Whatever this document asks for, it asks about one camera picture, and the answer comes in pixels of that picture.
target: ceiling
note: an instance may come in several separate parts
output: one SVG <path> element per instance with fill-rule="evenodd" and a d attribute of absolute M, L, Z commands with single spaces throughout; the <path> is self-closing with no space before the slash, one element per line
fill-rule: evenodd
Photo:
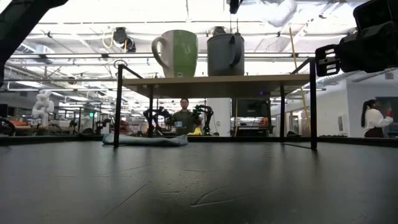
<path fill-rule="evenodd" d="M 9 1 L 0 1 L 0 10 Z M 209 34 L 215 26 L 224 26 L 227 31 L 241 33 L 247 53 L 286 53 L 292 52 L 291 28 L 295 51 L 312 54 L 319 47 L 337 44 L 347 33 L 354 31 L 356 25 L 352 17 L 353 9 L 366 2 L 355 0 L 340 4 L 329 3 L 330 1 L 297 1 L 297 9 L 289 14 L 291 8 L 282 7 L 282 4 L 246 1 L 247 5 L 242 5 L 238 13 L 231 16 L 225 0 L 69 0 L 64 6 L 49 10 L 27 36 L 24 44 L 31 47 L 44 45 L 55 54 L 123 53 L 123 49 L 115 45 L 111 48 L 106 45 L 110 45 L 116 27 L 125 27 L 136 44 L 137 52 L 151 54 L 150 45 L 154 38 L 168 30 L 183 29 L 198 36 L 199 51 L 206 53 Z M 127 61 L 135 72 L 145 78 L 155 74 L 163 76 L 162 67 L 151 56 Z M 37 76 L 35 78 L 43 77 L 45 69 L 47 73 L 52 73 L 52 78 L 114 78 L 117 70 L 113 67 L 113 62 L 55 60 L 45 68 L 45 64 L 33 60 L 9 60 L 15 67 L 31 71 L 32 77 Z M 73 63 L 86 65 L 70 66 Z M 291 58 L 260 58 L 245 63 L 249 75 L 288 74 L 294 68 Z M 206 71 L 206 61 L 198 62 L 195 75 L 206 76 Z M 308 67 L 301 72 L 308 73 Z M 19 77 L 26 75 L 18 71 L 17 74 Z M 64 83 L 52 85 L 71 88 Z M 79 88 L 116 88 L 116 82 L 86 82 L 77 85 Z M 108 91 L 108 94 L 116 96 L 116 92 Z M 87 94 L 87 98 L 90 97 L 94 97 L 92 93 Z M 133 102 L 147 101 L 147 98 L 131 91 L 123 93 L 123 97 Z"/>

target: black table surface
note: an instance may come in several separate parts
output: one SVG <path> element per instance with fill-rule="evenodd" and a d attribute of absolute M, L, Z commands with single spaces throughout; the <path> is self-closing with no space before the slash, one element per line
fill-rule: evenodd
<path fill-rule="evenodd" d="M 0 223 L 398 223 L 398 151 L 320 144 L 0 147 Z"/>

